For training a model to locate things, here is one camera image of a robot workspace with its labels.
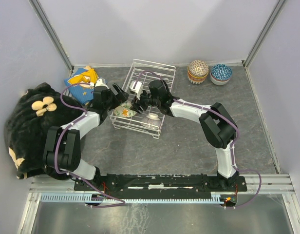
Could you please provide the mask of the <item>white bowl teal floral pattern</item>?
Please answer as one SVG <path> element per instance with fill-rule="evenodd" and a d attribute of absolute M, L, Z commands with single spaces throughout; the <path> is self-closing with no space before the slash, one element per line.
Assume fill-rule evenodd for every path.
<path fill-rule="evenodd" d="M 216 80 L 222 80 L 222 79 L 215 78 L 213 74 L 210 75 L 210 78 L 213 78 L 213 79 L 216 79 Z"/>

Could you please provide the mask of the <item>maroon tile pattern bowl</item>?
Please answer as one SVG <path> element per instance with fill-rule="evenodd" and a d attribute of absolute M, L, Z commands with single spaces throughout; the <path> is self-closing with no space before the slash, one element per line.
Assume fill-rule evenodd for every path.
<path fill-rule="evenodd" d="M 194 60 L 188 65 L 188 70 L 194 75 L 201 77 L 209 72 L 208 64 L 203 60 Z"/>

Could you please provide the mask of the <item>plain white ribbed bowl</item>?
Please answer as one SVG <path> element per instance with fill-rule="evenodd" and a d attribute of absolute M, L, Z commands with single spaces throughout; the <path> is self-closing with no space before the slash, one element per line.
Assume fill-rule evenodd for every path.
<path fill-rule="evenodd" d="M 216 79 L 211 78 L 211 82 L 215 85 L 222 86 L 222 85 L 227 84 L 229 82 L 229 80 L 216 80 Z"/>

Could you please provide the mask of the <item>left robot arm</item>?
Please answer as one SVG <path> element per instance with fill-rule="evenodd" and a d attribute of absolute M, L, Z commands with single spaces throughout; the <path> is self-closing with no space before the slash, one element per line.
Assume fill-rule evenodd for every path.
<path fill-rule="evenodd" d="M 59 177 L 83 180 L 91 190 L 101 187 L 102 178 L 99 168 L 81 159 L 80 140 L 101 125 L 110 110 L 128 100 L 127 92 L 115 83 L 112 86 L 115 91 L 104 83 L 97 84 L 88 110 L 66 103 L 63 94 L 60 94 L 60 100 L 65 106 L 83 113 L 68 124 L 51 127 L 44 147 L 43 163 L 47 169 L 54 169 L 55 175 Z"/>

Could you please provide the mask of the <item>white bowl teal leaf pattern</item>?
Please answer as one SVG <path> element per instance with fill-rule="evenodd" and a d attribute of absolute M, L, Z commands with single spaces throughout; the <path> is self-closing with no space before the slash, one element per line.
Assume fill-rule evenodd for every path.
<path fill-rule="evenodd" d="M 198 85 L 198 84 L 202 84 L 204 82 L 204 79 L 201 80 L 192 80 L 192 79 L 188 79 L 190 83 L 194 84 L 194 85 Z"/>

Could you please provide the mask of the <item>white bowl red lattice pattern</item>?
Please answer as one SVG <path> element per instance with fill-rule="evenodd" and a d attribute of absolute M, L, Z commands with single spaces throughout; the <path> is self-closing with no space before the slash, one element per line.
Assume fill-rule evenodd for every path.
<path fill-rule="evenodd" d="M 225 81 L 231 78 L 232 69 L 225 64 L 216 64 L 212 67 L 211 74 L 215 79 Z"/>

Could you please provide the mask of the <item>white bowl orange flower pattern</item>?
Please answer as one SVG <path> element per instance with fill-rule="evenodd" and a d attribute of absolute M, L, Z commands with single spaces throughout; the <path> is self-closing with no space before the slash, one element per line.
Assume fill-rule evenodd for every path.
<path fill-rule="evenodd" d="M 117 117 L 132 117 L 135 116 L 137 114 L 136 111 L 131 110 L 132 104 L 129 101 L 126 101 L 124 103 L 122 103 L 121 105 L 119 105 L 118 107 L 116 107 L 113 110 L 113 114 Z"/>

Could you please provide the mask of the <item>yellow sun pattern bowl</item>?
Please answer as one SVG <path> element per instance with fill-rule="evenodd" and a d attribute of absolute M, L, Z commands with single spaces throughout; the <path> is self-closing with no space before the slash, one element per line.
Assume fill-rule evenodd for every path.
<path fill-rule="evenodd" d="M 201 77 L 194 76 L 190 71 L 188 71 L 187 74 L 188 74 L 188 78 L 190 80 L 196 81 L 196 82 L 203 82 L 208 76 L 208 72 Z"/>

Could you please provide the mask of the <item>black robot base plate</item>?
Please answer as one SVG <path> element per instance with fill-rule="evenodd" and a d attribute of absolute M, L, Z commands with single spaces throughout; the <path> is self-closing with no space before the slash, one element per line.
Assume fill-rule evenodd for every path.
<path fill-rule="evenodd" d="M 246 192 L 245 178 L 220 175 L 102 175 L 90 183 L 120 199 L 209 199 L 212 192 Z"/>

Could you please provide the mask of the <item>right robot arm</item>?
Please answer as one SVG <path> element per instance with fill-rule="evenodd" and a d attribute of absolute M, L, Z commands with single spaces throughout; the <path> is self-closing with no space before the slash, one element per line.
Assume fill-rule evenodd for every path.
<path fill-rule="evenodd" d="M 224 191 L 234 187 L 239 176 L 234 156 L 238 128 L 223 105 L 199 105 L 174 97 L 164 80 L 150 82 L 149 91 L 147 93 L 143 89 L 140 81 L 132 82 L 130 92 L 135 95 L 131 102 L 132 109 L 141 114 L 149 106 L 154 106 L 164 115 L 199 123 L 208 143 L 216 151 L 216 183 Z"/>

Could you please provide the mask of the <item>white wire dish rack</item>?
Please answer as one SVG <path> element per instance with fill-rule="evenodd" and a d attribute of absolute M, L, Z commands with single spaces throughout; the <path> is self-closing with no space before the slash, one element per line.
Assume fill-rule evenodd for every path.
<path fill-rule="evenodd" d="M 160 137 L 165 115 L 170 115 L 171 89 L 176 67 L 134 59 L 122 90 L 129 97 L 116 107 L 110 119 L 114 128 Z"/>

